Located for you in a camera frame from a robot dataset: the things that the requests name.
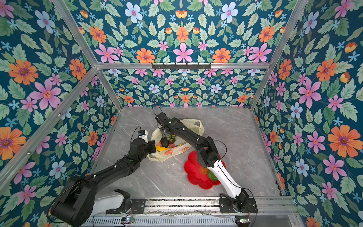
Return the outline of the light green fake custard apple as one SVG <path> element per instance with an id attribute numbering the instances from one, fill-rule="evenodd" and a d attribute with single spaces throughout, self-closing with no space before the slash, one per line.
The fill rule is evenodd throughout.
<path id="1" fill-rule="evenodd" d="M 208 171 L 208 178 L 213 182 L 218 181 L 218 178 L 214 175 L 214 173 L 212 171 Z"/>

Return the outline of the cream plastic bag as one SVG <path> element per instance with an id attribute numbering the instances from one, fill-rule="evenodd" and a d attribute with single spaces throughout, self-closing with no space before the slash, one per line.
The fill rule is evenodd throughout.
<path id="1" fill-rule="evenodd" d="M 203 136 L 205 129 L 200 120 L 196 119 L 182 119 L 182 124 L 191 130 L 192 132 L 196 133 L 198 136 Z M 151 135 L 151 140 L 155 141 L 155 146 L 161 146 L 161 139 L 162 139 L 162 133 L 160 131 L 161 126 L 158 126 Z M 180 155 L 186 151 L 191 150 L 192 145 L 188 143 L 185 139 L 182 139 L 180 136 L 175 137 L 175 144 L 176 147 L 170 148 L 167 151 L 162 151 L 154 154 L 149 154 L 147 158 L 150 161 L 156 161 L 156 162 L 164 162 L 167 159 L 170 159 L 174 156 Z"/>

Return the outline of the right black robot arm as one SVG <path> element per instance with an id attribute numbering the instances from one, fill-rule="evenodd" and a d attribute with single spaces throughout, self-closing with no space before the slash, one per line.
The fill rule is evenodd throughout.
<path id="1" fill-rule="evenodd" d="M 161 126 L 161 133 L 164 137 L 175 135 L 195 148 L 197 160 L 202 167 L 210 170 L 223 185 L 234 209 L 242 212 L 249 200 L 249 194 L 242 188 L 228 173 L 224 167 L 218 150 L 211 137 L 203 137 L 188 129 L 179 119 L 168 118 L 161 112 L 156 116 L 158 124 Z"/>

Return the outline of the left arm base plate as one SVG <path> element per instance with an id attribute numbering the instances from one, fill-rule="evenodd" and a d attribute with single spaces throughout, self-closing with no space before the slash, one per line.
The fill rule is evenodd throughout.
<path id="1" fill-rule="evenodd" d="M 116 209 L 106 211 L 106 214 L 143 214 L 146 207 L 146 199 L 130 199 L 123 201 Z"/>

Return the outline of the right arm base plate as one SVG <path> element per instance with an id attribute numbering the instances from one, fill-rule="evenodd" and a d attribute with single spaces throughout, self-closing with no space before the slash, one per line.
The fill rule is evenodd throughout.
<path id="1" fill-rule="evenodd" d="M 221 213 L 258 213 L 258 207 L 254 197 L 243 196 L 243 200 L 241 201 L 226 194 L 220 194 L 218 201 Z"/>

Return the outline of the dark fake avocado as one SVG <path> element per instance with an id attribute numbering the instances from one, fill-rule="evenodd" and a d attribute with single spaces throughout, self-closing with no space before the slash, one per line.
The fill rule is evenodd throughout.
<path id="1" fill-rule="evenodd" d="M 161 146 L 167 148 L 169 146 L 169 140 L 165 137 L 161 139 Z"/>

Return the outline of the red flower-shaped plate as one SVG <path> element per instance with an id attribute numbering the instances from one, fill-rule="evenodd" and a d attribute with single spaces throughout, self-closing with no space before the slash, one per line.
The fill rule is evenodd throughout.
<path id="1" fill-rule="evenodd" d="M 188 155 L 187 161 L 184 163 L 184 171 L 187 174 L 188 181 L 192 185 L 197 185 L 201 189 L 209 190 L 216 185 L 220 185 L 220 181 L 213 182 L 208 178 L 207 168 L 204 168 L 197 159 L 196 151 L 192 151 Z"/>

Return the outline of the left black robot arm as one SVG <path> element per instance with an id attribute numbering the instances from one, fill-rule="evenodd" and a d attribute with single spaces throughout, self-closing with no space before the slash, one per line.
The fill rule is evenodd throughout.
<path id="1" fill-rule="evenodd" d="M 127 155 L 115 164 L 85 177 L 70 178 L 50 208 L 50 214 L 73 227 L 91 217 L 96 195 L 115 181 L 133 174 L 149 154 L 156 152 L 155 141 L 136 138 Z"/>

